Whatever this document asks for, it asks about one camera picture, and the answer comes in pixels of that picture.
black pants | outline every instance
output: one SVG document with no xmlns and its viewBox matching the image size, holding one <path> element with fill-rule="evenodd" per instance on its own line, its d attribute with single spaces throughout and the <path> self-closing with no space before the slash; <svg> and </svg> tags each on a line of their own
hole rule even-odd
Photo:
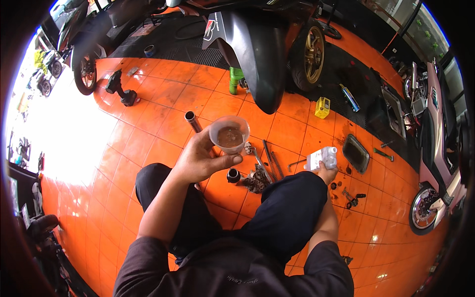
<svg viewBox="0 0 475 297">
<path fill-rule="evenodd" d="M 158 193 L 171 168 L 160 163 L 145 166 L 137 174 L 135 191 L 143 211 Z M 177 264 L 191 251 L 223 236 L 252 243 L 283 266 L 298 253 L 314 233 L 327 199 L 327 186 L 311 172 L 287 176 L 269 185 L 254 218 L 240 230 L 223 230 L 211 216 L 204 195 L 188 187 L 180 223 L 170 243 Z"/>
</svg>

plastic oil bottle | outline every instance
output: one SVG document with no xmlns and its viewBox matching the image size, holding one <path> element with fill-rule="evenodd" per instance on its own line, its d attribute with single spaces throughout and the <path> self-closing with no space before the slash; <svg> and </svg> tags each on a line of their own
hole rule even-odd
<svg viewBox="0 0 475 297">
<path fill-rule="evenodd" d="M 336 147 L 326 146 L 307 156 L 307 164 L 304 169 L 308 171 L 319 171 L 319 161 L 325 163 L 326 169 L 333 169 L 336 167 Z"/>
</svg>

yellow battery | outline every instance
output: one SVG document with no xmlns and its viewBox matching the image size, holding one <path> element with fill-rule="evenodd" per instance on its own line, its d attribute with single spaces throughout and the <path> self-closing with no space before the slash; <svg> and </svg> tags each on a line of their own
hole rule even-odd
<svg viewBox="0 0 475 297">
<path fill-rule="evenodd" d="M 326 118 L 330 114 L 330 100 L 326 97 L 320 97 L 315 107 L 315 115 L 321 119 Z"/>
</svg>

green stand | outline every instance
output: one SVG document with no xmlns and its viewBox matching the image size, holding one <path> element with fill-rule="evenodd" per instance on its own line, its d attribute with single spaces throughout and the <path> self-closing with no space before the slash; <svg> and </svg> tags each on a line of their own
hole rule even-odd
<svg viewBox="0 0 475 297">
<path fill-rule="evenodd" d="M 238 94 L 239 80 L 244 78 L 242 70 L 239 68 L 229 67 L 229 92 L 231 95 Z"/>
</svg>

black front fender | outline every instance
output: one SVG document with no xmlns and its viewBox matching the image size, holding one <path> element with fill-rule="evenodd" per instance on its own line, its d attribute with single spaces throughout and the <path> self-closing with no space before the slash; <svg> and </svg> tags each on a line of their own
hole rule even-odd
<svg viewBox="0 0 475 297">
<path fill-rule="evenodd" d="M 265 11 L 222 11 L 209 15 L 203 49 L 220 38 L 220 49 L 232 67 L 242 69 L 255 103 L 265 113 L 277 111 L 285 89 L 286 24 Z"/>
</svg>

